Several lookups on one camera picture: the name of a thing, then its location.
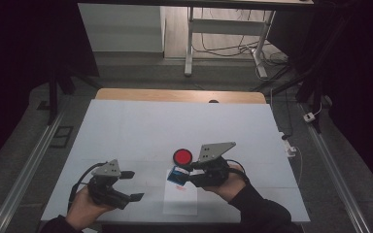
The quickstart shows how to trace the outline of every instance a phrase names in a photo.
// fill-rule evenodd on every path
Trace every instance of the red object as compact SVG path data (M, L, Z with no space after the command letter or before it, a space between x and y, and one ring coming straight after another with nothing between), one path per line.
M178 166L188 165L192 161L192 153L187 149L179 149L174 153L174 162Z

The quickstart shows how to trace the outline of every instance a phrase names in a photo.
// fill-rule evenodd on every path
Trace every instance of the metal frame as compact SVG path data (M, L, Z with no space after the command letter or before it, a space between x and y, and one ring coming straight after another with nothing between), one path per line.
M54 135L57 126L65 114L65 110L69 106L70 97L65 97L65 101L61 102L59 114L54 119L52 125L48 125L39 139L37 145L29 155L28 160L23 166L17 180L12 186L7 198L0 208L0 232L5 232L12 217L14 216L17 206L29 186L48 146L50 145L52 136Z
M268 78L260 57L262 47L268 35L272 19L275 12L270 12L264 22L260 21L235 21L235 20L216 20L216 19L194 19L193 7L189 8L187 46L186 46L186 66L184 74L186 77L192 75L192 34L227 34L227 35L246 35L259 36L259 42L256 50L251 50L259 77Z
M298 107L300 108L302 115L307 114L307 112L302 108L301 104L298 104ZM332 154L329 151L322 135L317 133L312 124L308 124L308 130L310 131L311 137L322 157L322 162L325 165L326 171L328 171L328 174L334 183L335 189L337 190L338 195L346 207L347 213L350 216L351 223L356 229L356 232L370 233L371 230L369 229L368 223L366 222L355 197L350 192L350 189L348 188L347 183L338 169L335 159L332 157Z

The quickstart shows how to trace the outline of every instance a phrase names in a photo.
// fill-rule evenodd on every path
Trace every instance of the wooden table edge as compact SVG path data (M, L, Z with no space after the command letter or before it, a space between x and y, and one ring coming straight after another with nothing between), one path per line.
M259 92L209 90L101 88L95 99L192 103L208 103L211 100L217 100L228 104L266 104L264 95Z

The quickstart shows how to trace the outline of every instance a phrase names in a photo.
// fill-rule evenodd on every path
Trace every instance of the hand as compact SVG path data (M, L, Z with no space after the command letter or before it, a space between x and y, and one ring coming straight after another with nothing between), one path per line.
M76 230L83 230L99 216L113 209L114 207L107 205L96 205L89 195L87 186L85 186L75 195L74 202L65 219Z
M229 165L229 167L242 171L242 168L238 165ZM225 200L226 202L229 202L244 187L245 187L245 182L241 176L235 173L229 173L228 180L226 180L221 186L206 186L202 188L205 191L212 191L216 193L223 200Z

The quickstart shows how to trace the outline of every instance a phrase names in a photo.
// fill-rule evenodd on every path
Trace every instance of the sleeve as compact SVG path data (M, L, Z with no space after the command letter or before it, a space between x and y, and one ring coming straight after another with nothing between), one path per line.
M228 204L241 212L244 232L299 233L302 230L291 222L289 211L283 206L263 199L255 188L247 184Z
M66 220L64 216L58 216L51 219L44 225L40 233L83 233L82 231L77 231L72 227Z

